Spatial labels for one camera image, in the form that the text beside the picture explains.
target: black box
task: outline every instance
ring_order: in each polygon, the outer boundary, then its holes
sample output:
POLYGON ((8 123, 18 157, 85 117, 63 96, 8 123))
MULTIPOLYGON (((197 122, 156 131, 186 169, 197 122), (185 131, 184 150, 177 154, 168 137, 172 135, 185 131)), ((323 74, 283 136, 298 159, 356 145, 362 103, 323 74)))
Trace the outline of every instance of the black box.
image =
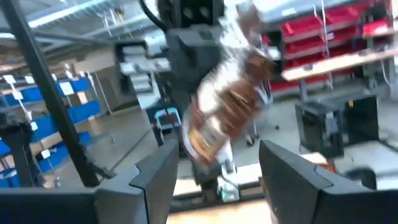
POLYGON ((341 113, 319 101, 295 105, 300 145, 325 158, 344 156, 341 113))
POLYGON ((348 93, 322 100, 337 107, 341 113, 341 134, 344 147, 379 140, 377 96, 367 91, 348 93))

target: white label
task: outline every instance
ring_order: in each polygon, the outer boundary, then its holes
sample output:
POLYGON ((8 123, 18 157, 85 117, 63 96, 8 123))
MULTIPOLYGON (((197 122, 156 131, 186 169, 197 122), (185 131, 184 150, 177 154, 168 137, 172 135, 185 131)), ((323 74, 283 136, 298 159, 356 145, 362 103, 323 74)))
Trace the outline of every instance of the white label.
POLYGON ((46 158, 50 157, 50 155, 51 155, 50 150, 48 150, 48 149, 43 150, 41 152, 41 155, 42 155, 43 159, 46 159, 46 158))
POLYGON ((13 90, 12 91, 12 95, 16 100, 23 100, 24 97, 22 96, 22 93, 20 93, 20 91, 17 90, 13 90))
POLYGON ((35 83, 35 80, 33 79, 33 77, 29 76, 29 75, 25 76, 25 80, 26 80, 26 82, 28 84, 34 84, 35 83))
POLYGON ((288 16, 288 15, 292 15, 295 13, 296 13, 296 10, 294 8, 285 9, 282 11, 282 16, 288 16))
POLYGON ((72 95, 72 94, 75 93, 75 92, 73 91, 73 88, 72 88, 70 82, 63 82, 63 83, 60 83, 60 87, 61 87, 61 90, 62 90, 62 92, 63 92, 63 94, 64 94, 65 96, 72 95))
POLYGON ((65 73, 67 74, 67 77, 68 77, 69 79, 72 79, 72 78, 73 78, 72 72, 70 72, 69 70, 66 70, 65 73))
POLYGON ((26 113, 27 113, 27 117, 29 118, 29 120, 32 120, 32 112, 26 111, 26 113))
POLYGON ((33 121, 33 122, 31 122, 30 123, 30 126, 31 126, 31 128, 32 128, 32 131, 36 131, 36 130, 38 130, 38 126, 37 126, 37 123, 35 122, 35 121, 33 121))
POLYGON ((327 113, 326 118, 333 118, 333 113, 332 112, 327 113))
POLYGON ((3 78, 8 84, 14 84, 16 82, 15 78, 12 75, 4 75, 3 78))
POLYGON ((333 40, 335 38, 335 34, 334 33, 329 33, 328 35, 326 35, 326 39, 327 40, 333 40))

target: concrete floor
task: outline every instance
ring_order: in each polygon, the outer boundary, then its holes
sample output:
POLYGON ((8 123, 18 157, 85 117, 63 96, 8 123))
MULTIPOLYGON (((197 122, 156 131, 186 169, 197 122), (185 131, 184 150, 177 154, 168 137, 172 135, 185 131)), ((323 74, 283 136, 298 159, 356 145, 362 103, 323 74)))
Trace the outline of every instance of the concrete floor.
MULTIPOLYGON (((355 91, 361 87, 343 86, 337 88, 333 94, 355 91)), ((324 97, 331 93, 322 93, 313 97, 324 97)), ((389 138, 398 142, 398 124, 395 114, 398 114, 398 102, 383 100, 383 94, 379 99, 379 125, 381 137, 389 138)), ((295 118, 294 103, 297 99, 287 99, 268 106, 256 118, 257 130, 261 139, 268 139, 286 149, 299 153, 299 134, 295 118)), ((102 138, 89 149, 97 164, 119 172, 128 169, 138 160, 157 150, 154 136, 148 133, 149 123, 145 112, 140 109, 129 109, 112 116, 96 118, 85 127, 92 135, 108 133, 114 136, 114 143, 110 138, 102 138)), ((238 167, 258 163, 258 144, 247 147, 243 138, 233 142, 234 161, 238 167)), ((337 169, 344 172, 352 167, 370 166, 376 173, 397 171, 398 154, 390 151, 378 142, 369 142, 346 149, 344 159, 336 161, 337 169)), ((81 185, 71 162, 67 162, 58 170, 63 186, 81 185)), ((191 176, 190 161, 182 159, 178 167, 178 177, 187 178, 191 176)), ((379 184, 381 189, 391 188, 390 184, 379 184)))

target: black pole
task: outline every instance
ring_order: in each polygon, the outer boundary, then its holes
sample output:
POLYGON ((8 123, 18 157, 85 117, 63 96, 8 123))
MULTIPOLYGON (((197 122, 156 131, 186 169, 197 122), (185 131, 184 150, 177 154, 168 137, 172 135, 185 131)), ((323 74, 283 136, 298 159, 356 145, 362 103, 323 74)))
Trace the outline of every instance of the black pole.
POLYGON ((0 6, 7 19, 12 33, 15 35, 19 47, 25 57, 33 78, 43 95, 47 109, 51 113, 54 123, 68 149, 80 179, 86 187, 95 187, 100 182, 89 165, 85 155, 85 147, 80 144, 78 134, 67 114, 65 105, 55 87, 43 53, 39 50, 32 31, 17 0, 0 0, 0 6))
MULTIPOLYGON (((11 29, 8 27, 0 27, 0 32, 12 33, 11 29)), ((93 38, 82 37, 79 35, 72 35, 72 34, 52 34, 36 30, 32 30, 31 33, 33 34, 34 37, 43 37, 54 40, 68 40, 68 41, 79 42, 82 44, 113 44, 111 41, 108 40, 93 39, 93 38)))

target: gray floor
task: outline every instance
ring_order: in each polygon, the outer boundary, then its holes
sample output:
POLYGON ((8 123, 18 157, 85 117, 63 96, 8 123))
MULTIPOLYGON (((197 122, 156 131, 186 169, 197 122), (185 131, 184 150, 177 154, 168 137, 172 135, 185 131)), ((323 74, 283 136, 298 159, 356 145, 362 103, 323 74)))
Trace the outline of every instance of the gray floor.
MULTIPOLYGON (((334 94, 347 91, 355 91, 357 86, 350 85, 337 88, 334 94)), ((331 93, 318 94, 313 97, 324 97, 331 93)), ((261 139, 268 139, 285 147, 286 149, 299 153, 299 135, 295 118, 294 103, 296 99, 283 100, 268 106, 256 118, 257 129, 261 139)), ((379 125, 381 136, 398 142, 398 102, 389 102, 379 99, 379 125)), ((152 133, 147 133, 149 124, 145 112, 141 110, 127 110, 114 114, 110 117, 96 118, 90 125, 85 127, 93 135, 108 133, 114 136, 114 143, 110 138, 102 138, 90 147, 90 153, 97 164, 114 169, 119 172, 128 169, 138 160, 157 150, 152 133), (129 154, 116 167, 115 165, 127 153, 129 154)), ((258 141, 253 147, 247 147, 243 138, 233 142, 234 161, 238 167, 258 163, 258 141)), ((397 171, 398 154, 391 152, 377 142, 358 145, 346 149, 346 156, 336 161, 339 171, 344 172, 352 167, 371 166, 377 173, 397 171)), ((178 177, 191 176, 190 162, 181 160, 178 168, 178 177)), ((72 163, 60 167, 58 175, 61 177, 63 186, 81 185, 72 163)))

